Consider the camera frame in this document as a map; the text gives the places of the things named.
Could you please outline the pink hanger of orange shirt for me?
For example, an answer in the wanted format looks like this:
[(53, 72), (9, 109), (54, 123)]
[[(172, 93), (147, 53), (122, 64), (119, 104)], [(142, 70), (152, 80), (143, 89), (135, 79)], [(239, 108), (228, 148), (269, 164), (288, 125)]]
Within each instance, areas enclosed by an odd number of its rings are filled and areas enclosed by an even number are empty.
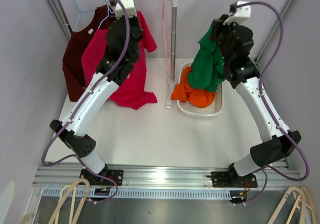
[(166, 73), (169, 73), (169, 59), (168, 59), (168, 49), (167, 49), (167, 35), (166, 35), (166, 21), (165, 21), (165, 0), (162, 0), (162, 7), (161, 7), (161, 20), (162, 20), (162, 31), (163, 31), (163, 47), (164, 47), (164, 58), (165, 58), (165, 70)]

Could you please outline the green t shirt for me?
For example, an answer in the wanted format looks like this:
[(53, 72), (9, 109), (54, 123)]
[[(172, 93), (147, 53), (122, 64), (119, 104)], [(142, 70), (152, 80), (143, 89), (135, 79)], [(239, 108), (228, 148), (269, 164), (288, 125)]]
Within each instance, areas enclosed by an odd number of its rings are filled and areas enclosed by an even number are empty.
[(194, 89), (216, 92), (217, 86), (225, 80), (223, 59), (219, 45), (211, 40), (212, 27), (199, 40), (199, 50), (187, 75), (189, 85)]

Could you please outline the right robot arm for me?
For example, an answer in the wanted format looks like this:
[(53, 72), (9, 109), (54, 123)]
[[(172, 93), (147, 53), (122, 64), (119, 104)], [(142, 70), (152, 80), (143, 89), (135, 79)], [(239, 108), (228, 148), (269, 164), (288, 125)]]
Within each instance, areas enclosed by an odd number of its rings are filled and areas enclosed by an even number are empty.
[(210, 39), (218, 44), (225, 78), (247, 105), (261, 139), (248, 155), (229, 165), (227, 180), (237, 187), (254, 171), (288, 157), (301, 135), (290, 130), (272, 105), (265, 106), (269, 98), (259, 87), (261, 74), (248, 56), (254, 44), (253, 32), (237, 22), (228, 22), (228, 18), (223, 14), (212, 21)]

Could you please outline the pink magenta t shirt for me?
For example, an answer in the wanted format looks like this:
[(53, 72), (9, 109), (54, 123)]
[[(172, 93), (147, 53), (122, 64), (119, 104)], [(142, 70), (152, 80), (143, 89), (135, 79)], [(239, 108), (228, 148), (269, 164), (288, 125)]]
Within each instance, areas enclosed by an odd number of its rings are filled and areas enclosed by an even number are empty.
[[(145, 91), (147, 77), (145, 52), (155, 51), (157, 49), (157, 44), (142, 12), (137, 11), (137, 15), (140, 27), (144, 32), (142, 41), (139, 42), (140, 57), (138, 62), (134, 64), (134, 69), (123, 84), (109, 98), (118, 106), (128, 107), (134, 110), (138, 110), (148, 103), (153, 104), (158, 101), (153, 92)], [(104, 51), (107, 46), (107, 41), (105, 39), (107, 33), (108, 30), (106, 29), (97, 29), (93, 39), (90, 41), (81, 58), (85, 87), (88, 87), (100, 60), (104, 56)]]

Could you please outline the orange t shirt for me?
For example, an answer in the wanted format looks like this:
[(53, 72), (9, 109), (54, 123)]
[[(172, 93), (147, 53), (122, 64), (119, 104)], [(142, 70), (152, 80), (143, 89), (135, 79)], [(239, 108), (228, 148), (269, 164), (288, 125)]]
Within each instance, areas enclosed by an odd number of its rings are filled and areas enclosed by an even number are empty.
[(206, 108), (215, 100), (215, 92), (195, 89), (189, 85), (187, 75), (191, 74), (192, 68), (187, 66), (181, 73), (180, 83), (174, 88), (170, 99), (177, 100), (182, 103), (189, 102), (197, 108)]

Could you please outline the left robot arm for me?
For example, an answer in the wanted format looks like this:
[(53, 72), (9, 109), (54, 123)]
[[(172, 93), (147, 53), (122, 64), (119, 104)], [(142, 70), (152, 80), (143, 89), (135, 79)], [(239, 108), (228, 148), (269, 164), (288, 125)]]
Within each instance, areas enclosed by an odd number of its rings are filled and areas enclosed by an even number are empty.
[(104, 103), (132, 72), (140, 57), (142, 38), (137, 16), (115, 19), (105, 36), (107, 45), (90, 84), (69, 114), (61, 121), (52, 120), (49, 125), (54, 138), (60, 138), (80, 158), (97, 185), (107, 181), (108, 173), (96, 151), (96, 142), (87, 131)]

